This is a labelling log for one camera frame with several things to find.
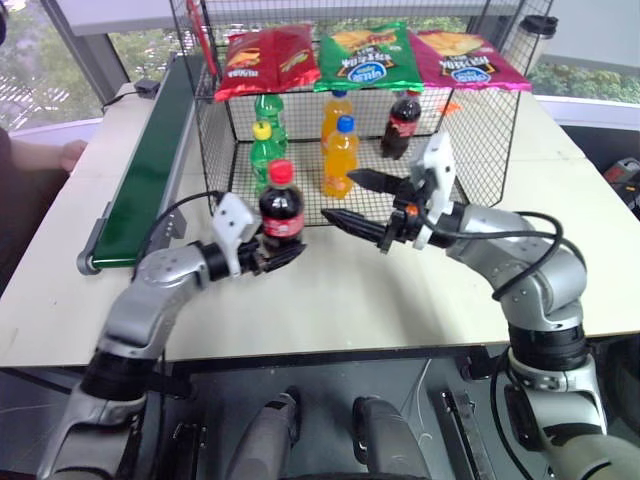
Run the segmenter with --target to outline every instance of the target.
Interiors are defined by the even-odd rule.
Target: white table
[[[75,365],[90,359],[130,272],[84,277],[75,258],[116,192],[151,107],[149,100],[127,96],[109,109],[44,219],[0,300],[0,366]],[[204,188],[197,142],[192,143],[178,197]],[[183,209],[187,241],[211,240],[205,204]],[[587,335],[639,330],[634,280],[640,271],[640,224],[528,94],[519,109],[501,207],[550,213],[579,245],[589,267],[582,297]],[[220,281],[189,303],[167,345],[167,358],[508,340],[489,285],[441,250],[395,245],[384,256],[332,227],[308,229],[305,240],[307,251],[286,268]]]

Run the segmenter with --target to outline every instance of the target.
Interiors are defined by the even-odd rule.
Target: blue bottle cap
[[[340,133],[351,133],[356,126],[356,121],[351,115],[342,115],[338,119],[338,131]]]

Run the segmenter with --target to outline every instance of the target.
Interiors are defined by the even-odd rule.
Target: robotic arm
[[[235,194],[218,205],[217,242],[157,250],[113,304],[84,378],[69,398],[39,479],[131,478],[147,382],[176,316],[195,294],[226,276],[260,274],[295,259],[305,245],[266,258],[254,237],[260,219]]]
[[[544,452],[564,480],[638,478],[640,451],[607,436],[595,362],[582,329],[586,269],[581,259],[558,249],[503,288],[539,263],[550,244],[533,236],[537,233],[521,214],[450,202],[452,159],[448,135],[439,133],[410,162],[408,178],[368,169],[350,172],[361,187],[394,196],[395,210],[386,226],[344,209],[323,214],[384,253],[394,240],[411,241],[417,249],[431,244],[482,275],[499,293],[494,298],[509,325],[507,373],[513,385],[505,388],[505,397],[518,441]]]

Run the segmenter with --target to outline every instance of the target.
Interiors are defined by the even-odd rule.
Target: wire shelf
[[[291,23],[311,22],[317,50],[322,35],[405,21],[414,30],[443,29],[478,33],[509,61],[526,71],[536,50],[534,37],[518,35],[520,21],[531,14],[548,15],[552,0],[171,0],[184,55],[201,53],[187,4],[202,18],[202,33],[214,52],[217,75],[206,67],[191,72],[205,183],[208,189],[232,190],[256,203],[248,154],[256,96],[224,103],[212,100],[225,64],[229,36]],[[323,175],[319,137],[328,92],[311,86],[281,94],[282,120],[290,139],[286,157],[297,167],[296,182],[305,196],[307,225],[322,225],[324,207],[343,207],[385,221],[391,198],[355,186],[344,200],[321,193]],[[386,90],[363,89],[348,94],[361,138],[359,166],[394,175],[407,174],[406,159],[416,143],[439,129],[452,139],[457,191],[454,199],[491,206],[502,199],[520,95],[495,89],[466,91],[426,89],[419,97],[422,116],[416,137],[403,159],[383,159],[380,138],[395,100]]]

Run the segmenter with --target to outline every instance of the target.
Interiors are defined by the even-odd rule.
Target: chip bag
[[[227,65],[214,98],[279,93],[320,77],[310,25],[287,25],[229,37]]]
[[[317,92],[363,87],[424,89],[403,22],[323,37],[319,63],[322,78],[315,83]]]
[[[433,30],[409,33],[426,87],[531,91],[531,84],[479,35]]]

